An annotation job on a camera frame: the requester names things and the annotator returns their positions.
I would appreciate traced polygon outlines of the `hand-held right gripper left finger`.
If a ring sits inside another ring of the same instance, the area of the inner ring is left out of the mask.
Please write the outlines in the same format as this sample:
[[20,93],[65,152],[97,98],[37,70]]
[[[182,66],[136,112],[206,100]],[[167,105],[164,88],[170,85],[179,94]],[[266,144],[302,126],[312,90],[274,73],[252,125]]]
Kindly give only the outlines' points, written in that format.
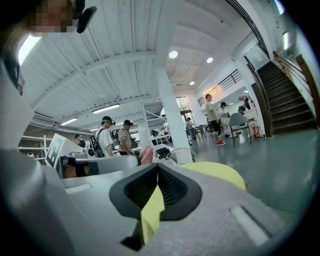
[[160,228],[156,164],[62,180],[73,205],[93,226],[90,256],[137,256]]

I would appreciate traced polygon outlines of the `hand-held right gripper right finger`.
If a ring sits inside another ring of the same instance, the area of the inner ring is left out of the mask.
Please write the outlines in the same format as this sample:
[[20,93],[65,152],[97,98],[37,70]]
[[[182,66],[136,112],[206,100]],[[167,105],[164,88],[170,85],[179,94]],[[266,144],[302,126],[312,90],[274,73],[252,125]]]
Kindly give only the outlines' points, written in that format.
[[256,197],[229,181],[172,168],[195,181],[202,198],[186,218],[160,223],[146,256],[269,256],[285,239],[288,225]]

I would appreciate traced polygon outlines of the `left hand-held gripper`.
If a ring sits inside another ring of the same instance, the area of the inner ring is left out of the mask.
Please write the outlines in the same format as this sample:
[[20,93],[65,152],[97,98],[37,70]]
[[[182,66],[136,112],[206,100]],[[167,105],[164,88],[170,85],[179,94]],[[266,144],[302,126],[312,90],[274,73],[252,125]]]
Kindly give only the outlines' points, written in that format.
[[[92,148],[81,147],[56,133],[47,150],[45,164],[54,168],[58,176],[63,179],[65,176],[64,169],[68,166],[69,158],[71,160],[82,159],[85,163],[88,163],[89,159],[95,159],[96,157],[97,154]],[[99,158],[96,163],[99,174],[108,174],[140,166],[141,159],[139,156],[131,154]]]

